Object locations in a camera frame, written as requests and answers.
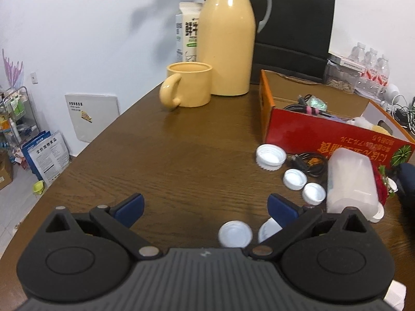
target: ribbed gray surface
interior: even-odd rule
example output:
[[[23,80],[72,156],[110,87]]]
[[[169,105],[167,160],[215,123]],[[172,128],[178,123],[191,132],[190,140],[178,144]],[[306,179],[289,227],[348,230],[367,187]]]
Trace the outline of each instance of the ribbed gray surface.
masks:
[[[19,311],[393,311],[382,301],[333,306],[292,290],[271,263],[240,249],[171,249],[139,263],[115,291],[94,301],[52,305],[29,300]]]

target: power outlet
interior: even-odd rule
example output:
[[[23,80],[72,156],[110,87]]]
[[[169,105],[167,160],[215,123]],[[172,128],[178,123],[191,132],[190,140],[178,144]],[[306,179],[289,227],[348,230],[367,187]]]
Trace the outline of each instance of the power outlet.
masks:
[[[36,72],[32,72],[30,74],[30,78],[32,79],[32,84],[37,84],[37,76],[36,76]]]

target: thermos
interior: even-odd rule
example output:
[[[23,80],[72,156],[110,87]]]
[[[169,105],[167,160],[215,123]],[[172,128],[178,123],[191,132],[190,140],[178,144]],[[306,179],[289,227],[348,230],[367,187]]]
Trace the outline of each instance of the thermos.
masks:
[[[267,0],[266,25],[272,0]],[[255,41],[255,18],[250,0],[206,0],[199,15],[199,62],[212,65],[212,94],[237,96],[250,88]]]

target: wall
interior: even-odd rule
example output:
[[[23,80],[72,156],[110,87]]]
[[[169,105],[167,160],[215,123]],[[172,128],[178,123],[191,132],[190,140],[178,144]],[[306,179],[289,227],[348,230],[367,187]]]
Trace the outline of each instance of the wall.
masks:
[[[64,94],[114,94],[121,112],[128,109],[163,80],[175,59],[179,1],[193,0],[0,1],[0,48],[24,61],[42,128],[60,129],[71,154],[86,144],[75,136]],[[331,50],[347,55],[361,41],[387,54],[391,81],[409,100],[415,93],[414,7],[415,0],[336,0]],[[32,71],[37,85],[30,82]]]
[[[123,112],[153,89],[176,57],[179,1],[0,0],[0,49],[23,60],[41,127],[61,130],[72,155],[86,143],[75,136],[64,94],[113,94]]]
[[[410,102],[415,96],[414,9],[415,0],[336,0],[330,50],[348,56],[362,42],[385,54],[391,82]]]

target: metal screw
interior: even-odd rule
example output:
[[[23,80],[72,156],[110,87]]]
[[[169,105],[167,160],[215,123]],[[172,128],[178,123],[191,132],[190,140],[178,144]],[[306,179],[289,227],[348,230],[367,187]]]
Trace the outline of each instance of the metal screw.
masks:
[[[257,256],[268,256],[272,254],[272,248],[267,245],[258,245],[252,252]]]
[[[152,257],[158,255],[160,250],[157,247],[152,245],[147,245],[145,247],[141,247],[138,253],[144,257]]]

